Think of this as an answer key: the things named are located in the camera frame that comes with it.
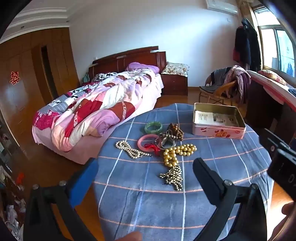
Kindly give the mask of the person's hand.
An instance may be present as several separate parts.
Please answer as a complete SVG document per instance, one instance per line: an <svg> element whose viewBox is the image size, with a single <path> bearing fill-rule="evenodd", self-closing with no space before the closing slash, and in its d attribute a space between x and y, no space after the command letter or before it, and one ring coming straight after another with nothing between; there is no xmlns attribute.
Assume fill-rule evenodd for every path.
<svg viewBox="0 0 296 241"><path fill-rule="evenodd" d="M274 228L269 240L295 240L295 202L285 204L281 212L285 218Z"/></svg>

